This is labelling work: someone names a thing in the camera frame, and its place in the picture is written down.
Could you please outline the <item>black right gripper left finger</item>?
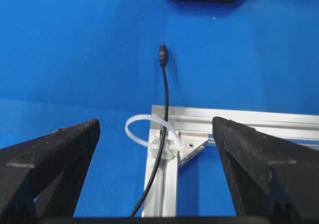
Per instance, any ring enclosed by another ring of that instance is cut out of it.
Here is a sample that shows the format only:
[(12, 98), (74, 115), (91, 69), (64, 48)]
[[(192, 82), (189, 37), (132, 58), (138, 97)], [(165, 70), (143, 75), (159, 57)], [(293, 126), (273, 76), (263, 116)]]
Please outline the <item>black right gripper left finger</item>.
[(72, 217), (100, 137), (91, 119), (0, 150), (0, 217)]

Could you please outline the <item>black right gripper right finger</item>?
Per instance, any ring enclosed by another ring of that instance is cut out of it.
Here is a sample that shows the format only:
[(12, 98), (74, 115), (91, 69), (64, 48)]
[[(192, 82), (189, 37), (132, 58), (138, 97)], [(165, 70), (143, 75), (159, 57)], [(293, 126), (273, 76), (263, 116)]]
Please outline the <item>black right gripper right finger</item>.
[(317, 218), (317, 150), (214, 117), (212, 133), (238, 216)]

